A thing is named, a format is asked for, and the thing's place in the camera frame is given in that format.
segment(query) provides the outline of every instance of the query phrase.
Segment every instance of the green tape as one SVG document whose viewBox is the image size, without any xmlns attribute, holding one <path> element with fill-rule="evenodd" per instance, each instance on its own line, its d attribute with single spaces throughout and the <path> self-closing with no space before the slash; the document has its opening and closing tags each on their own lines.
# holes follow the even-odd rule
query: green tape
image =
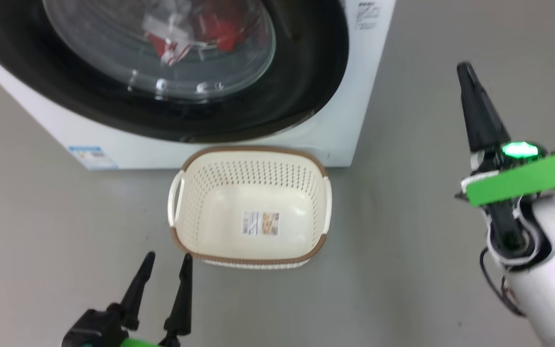
<svg viewBox="0 0 555 347">
<path fill-rule="evenodd" d="M 119 347 L 157 347 L 154 343 L 126 338 Z"/>
<path fill-rule="evenodd" d="M 472 206 L 481 206 L 549 189 L 555 189 L 555 155 L 473 182 L 466 195 Z"/>
</svg>

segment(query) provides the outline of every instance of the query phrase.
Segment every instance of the glowing green indicator light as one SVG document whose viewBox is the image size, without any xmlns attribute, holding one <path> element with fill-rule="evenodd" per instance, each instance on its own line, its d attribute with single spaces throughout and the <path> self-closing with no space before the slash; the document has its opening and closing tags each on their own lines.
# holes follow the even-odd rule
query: glowing green indicator light
<svg viewBox="0 0 555 347">
<path fill-rule="evenodd" d="M 539 155 L 539 149 L 527 142 L 511 142 L 502 147 L 502 152 L 509 157 L 522 159 Z"/>
</svg>

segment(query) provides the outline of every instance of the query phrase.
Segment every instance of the basket rim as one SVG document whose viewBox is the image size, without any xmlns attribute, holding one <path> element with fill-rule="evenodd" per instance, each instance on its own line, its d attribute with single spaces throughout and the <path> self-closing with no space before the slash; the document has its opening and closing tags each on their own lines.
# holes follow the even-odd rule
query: basket rim
<svg viewBox="0 0 555 347">
<path fill-rule="evenodd" d="M 307 252 L 304 255 L 296 258 L 287 258 L 287 259 L 237 259 L 237 258 L 227 258 L 227 257 L 216 257 L 214 255 L 207 255 L 202 253 L 192 252 L 187 249 L 187 247 L 183 246 L 181 240 L 179 240 L 179 235 L 177 234 L 177 228 L 171 227 L 170 233 L 172 236 L 172 241 L 174 244 L 179 248 L 179 250 L 183 251 L 184 253 L 189 253 L 194 258 L 208 260 L 208 261 L 216 261 L 216 262 L 227 262 L 231 264 L 246 264 L 246 265 L 279 265 L 279 264 L 295 264 L 298 262 L 303 262 L 306 260 L 311 259 L 314 255 L 316 255 L 327 238 L 326 234 L 322 234 L 320 239 L 318 239 L 317 244 L 312 248 L 311 251 Z"/>
<path fill-rule="evenodd" d="M 187 171 L 187 169 L 192 165 L 192 163 L 197 160 L 198 158 L 204 156 L 205 154 L 213 153 L 213 152 L 275 152 L 275 153 L 282 153 L 282 154 L 293 154 L 295 156 L 300 156 L 311 160 L 320 170 L 320 173 L 323 177 L 329 176 L 327 169 L 322 165 L 322 163 L 313 155 L 308 152 L 299 151 L 297 149 L 291 148 L 284 148 L 284 147 L 265 147 L 265 146 L 232 146 L 232 147 L 209 147 L 202 149 L 194 154 L 190 158 L 187 158 L 181 170 Z"/>
</svg>

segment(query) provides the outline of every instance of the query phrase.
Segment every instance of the basket handle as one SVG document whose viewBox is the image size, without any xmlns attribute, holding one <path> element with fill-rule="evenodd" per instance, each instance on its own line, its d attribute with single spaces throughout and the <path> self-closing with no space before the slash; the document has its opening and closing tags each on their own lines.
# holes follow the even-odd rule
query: basket handle
<svg viewBox="0 0 555 347">
<path fill-rule="evenodd" d="M 185 174 L 185 171 L 180 170 L 177 173 L 177 176 L 174 177 L 172 180 L 172 184 L 170 185 L 170 191 L 168 191 L 168 225 L 174 228 L 174 225 L 177 224 L 177 220 L 179 220 L 179 211 L 181 210 L 181 197 L 183 196 L 183 180 L 181 179 Z M 177 195 L 177 188 L 181 184 L 181 189 L 179 189 L 179 195 Z M 174 208 L 174 200 L 177 199 L 177 209 Z"/>
<path fill-rule="evenodd" d="M 329 232 L 329 226 L 331 224 L 331 211 L 333 210 L 333 189 L 331 189 L 331 181 L 328 176 L 322 178 L 324 182 L 325 196 L 327 197 L 327 210 L 324 214 L 324 228 L 322 233 L 326 234 Z"/>
</svg>

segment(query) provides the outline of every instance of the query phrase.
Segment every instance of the gray floor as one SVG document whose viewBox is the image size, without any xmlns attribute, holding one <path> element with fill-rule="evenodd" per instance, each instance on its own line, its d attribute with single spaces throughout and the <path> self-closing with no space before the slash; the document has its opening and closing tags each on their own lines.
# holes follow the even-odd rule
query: gray floor
<svg viewBox="0 0 555 347">
<path fill-rule="evenodd" d="M 555 1 L 398 0 L 355 163 L 331 171 L 328 242 L 298 270 L 196 264 L 184 346 L 538 345 L 480 275 L 480 213 L 452 198 L 468 172 L 461 59 L 514 138 L 555 148 Z M 137 336 L 158 341 L 183 258 L 172 176 L 85 171 L 0 88 L 0 346 L 59 345 L 150 250 Z"/>
</svg>

